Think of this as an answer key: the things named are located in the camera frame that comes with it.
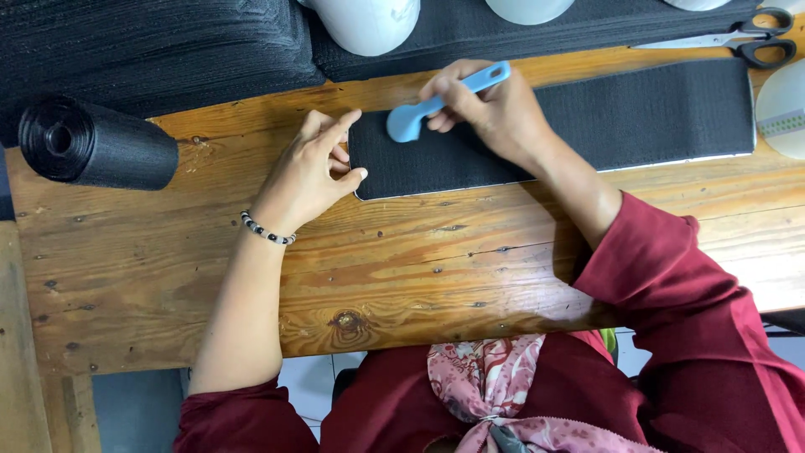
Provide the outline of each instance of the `person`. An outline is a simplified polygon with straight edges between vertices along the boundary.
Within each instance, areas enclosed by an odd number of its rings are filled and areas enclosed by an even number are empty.
[[[805,450],[805,373],[770,350],[751,292],[697,247],[696,220],[606,183],[551,130],[517,69],[478,95],[459,82],[491,64],[459,60],[430,80],[421,98],[448,107],[427,126],[469,122],[550,189],[593,250],[574,287],[614,304],[635,346],[652,353],[637,383],[598,332],[371,351],[319,445],[277,387],[286,246],[252,231],[290,237],[371,177],[349,171],[338,145],[361,112],[312,111],[251,206],[253,228],[241,229],[175,451]]]

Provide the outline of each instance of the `black pad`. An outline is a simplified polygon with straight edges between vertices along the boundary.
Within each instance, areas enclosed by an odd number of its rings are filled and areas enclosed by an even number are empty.
[[[752,88],[743,60],[666,64],[534,90],[554,131],[597,170],[751,153]],[[387,111],[349,130],[353,168],[369,177],[361,200],[441,192],[534,178],[495,156],[472,128],[446,134],[423,123],[419,140],[396,143]]]
[[[324,83],[296,0],[6,0],[0,56],[7,148],[41,93],[147,118]]]
[[[460,58],[513,60],[723,33],[753,17],[760,3],[732,0],[691,12],[663,0],[576,0],[557,19],[524,26],[500,18],[485,0],[422,0],[411,35],[380,56],[345,51],[316,14],[307,13],[316,65],[332,81],[352,81],[441,69]]]

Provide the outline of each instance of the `beaded bracelet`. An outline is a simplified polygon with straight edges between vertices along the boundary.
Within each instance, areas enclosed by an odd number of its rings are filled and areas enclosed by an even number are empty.
[[[249,227],[253,233],[260,236],[261,238],[266,238],[273,243],[278,243],[282,245],[291,245],[296,241],[296,233],[291,235],[291,237],[284,238],[282,236],[277,236],[274,233],[269,233],[265,230],[262,226],[259,226],[254,220],[249,217],[249,210],[242,210],[241,211],[241,220],[243,224]]]

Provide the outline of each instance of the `scissors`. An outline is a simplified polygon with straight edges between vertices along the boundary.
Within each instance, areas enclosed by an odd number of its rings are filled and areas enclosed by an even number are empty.
[[[758,27],[753,23],[759,15],[769,15],[777,19],[778,27]],[[775,36],[782,35],[794,25],[794,16],[782,8],[761,8],[754,11],[751,18],[738,25],[732,33],[719,35],[702,35],[693,38],[673,39],[653,44],[643,44],[632,46],[632,48],[714,48],[728,47],[739,56],[746,60],[751,68],[756,69],[775,69],[791,61],[797,53],[797,44],[790,39],[777,39]],[[736,40],[740,38],[753,38],[751,41]],[[761,48],[781,48],[785,56],[780,61],[767,62],[760,60],[755,52]]]

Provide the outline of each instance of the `black scissors handle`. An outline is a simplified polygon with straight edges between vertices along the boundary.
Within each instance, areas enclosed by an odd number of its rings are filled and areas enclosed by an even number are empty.
[[[754,19],[759,15],[769,15],[775,19],[779,25],[777,27],[758,27],[754,24]],[[779,36],[787,33],[794,26],[794,16],[783,8],[760,8],[755,10],[751,19],[744,21],[738,26],[738,31],[744,33],[766,33],[768,36]]]
[[[781,48],[785,52],[785,56],[775,62],[767,62],[760,60],[755,52],[762,48]],[[735,47],[735,55],[740,56],[746,60],[750,68],[756,69],[776,69],[783,66],[785,63],[791,61],[794,55],[797,54],[797,43],[790,39],[759,39],[757,41],[747,41],[746,44],[740,44]]]

